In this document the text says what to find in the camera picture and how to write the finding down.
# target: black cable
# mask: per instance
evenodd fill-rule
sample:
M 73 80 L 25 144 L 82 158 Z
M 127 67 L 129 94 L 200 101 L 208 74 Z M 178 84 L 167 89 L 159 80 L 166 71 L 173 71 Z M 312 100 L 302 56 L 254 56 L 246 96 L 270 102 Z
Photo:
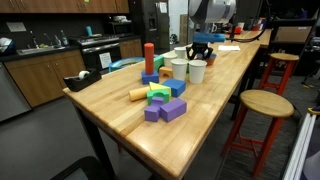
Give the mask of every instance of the black cable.
M 256 37 L 253 37 L 253 38 L 249 38 L 249 39 L 236 39 L 236 38 L 226 38 L 227 40 L 231 40 L 231 41 L 236 41 L 236 42 L 240 42 L 240 43 L 248 43 L 248 42 L 252 42 L 252 41 L 255 41 L 255 40 L 259 40 L 259 38 L 262 36 L 262 34 L 265 32 L 265 30 L 267 29 L 267 24 L 268 22 L 270 21 L 271 19 L 271 10 L 270 10 L 270 3 L 269 3 L 269 0 L 265 0 L 266 3 L 267 3 L 267 7 L 268 7 L 268 15 L 267 15 L 267 18 L 266 18 L 266 25 L 265 27 L 262 29 L 262 31 L 260 32 L 260 34 L 258 34 Z

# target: yellow block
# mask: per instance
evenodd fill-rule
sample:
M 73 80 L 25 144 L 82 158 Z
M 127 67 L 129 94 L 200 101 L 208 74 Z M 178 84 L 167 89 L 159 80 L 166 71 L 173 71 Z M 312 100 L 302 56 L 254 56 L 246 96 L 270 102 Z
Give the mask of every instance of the yellow block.
M 169 93 L 169 96 L 171 97 L 171 88 L 168 86 L 164 86 L 161 84 L 157 84 L 157 83 L 153 83 L 153 82 L 149 82 L 149 86 L 151 90 L 167 90 Z

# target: sink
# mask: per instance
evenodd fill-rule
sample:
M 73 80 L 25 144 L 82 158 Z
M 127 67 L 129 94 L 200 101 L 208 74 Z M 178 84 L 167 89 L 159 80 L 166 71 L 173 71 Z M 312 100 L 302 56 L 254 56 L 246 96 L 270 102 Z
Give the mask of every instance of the sink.
M 17 53 L 19 55 L 26 55 L 26 54 L 34 54 L 34 53 L 40 53 L 40 52 L 46 52 L 46 51 L 54 51 L 58 49 L 64 49 L 65 47 L 46 47 L 46 48 L 31 48 L 31 49 L 18 49 Z

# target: wall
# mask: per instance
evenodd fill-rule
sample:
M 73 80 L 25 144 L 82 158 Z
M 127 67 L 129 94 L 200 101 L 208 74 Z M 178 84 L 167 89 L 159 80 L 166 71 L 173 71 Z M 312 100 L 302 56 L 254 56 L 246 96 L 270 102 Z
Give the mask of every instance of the wall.
M 180 14 L 188 14 L 187 0 L 169 0 L 170 30 L 169 35 L 176 34 L 179 38 Z
M 91 26 L 94 34 L 104 33 L 103 24 L 107 14 L 6 14 L 0 15 L 0 37 L 14 40 L 17 49 L 31 45 L 30 31 L 34 33 L 38 44 L 49 44 L 44 36 L 48 34 L 51 40 L 54 35 L 61 38 L 60 30 L 67 36 L 86 35 L 86 26 Z M 6 22 L 23 22 L 27 31 L 10 32 Z

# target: cabinet handle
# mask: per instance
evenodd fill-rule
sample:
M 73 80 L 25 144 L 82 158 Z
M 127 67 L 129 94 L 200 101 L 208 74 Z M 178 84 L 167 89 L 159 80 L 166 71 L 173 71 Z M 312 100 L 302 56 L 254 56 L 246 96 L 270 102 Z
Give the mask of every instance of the cabinet handle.
M 26 5 L 24 4 L 23 0 L 20 0 L 20 2 L 22 4 L 23 8 L 26 9 Z
M 10 0 L 10 4 L 12 6 L 13 9 L 16 9 L 16 7 L 13 5 L 12 0 Z
M 87 12 L 87 5 L 86 5 L 86 3 L 83 3 L 83 7 L 84 7 L 84 11 Z

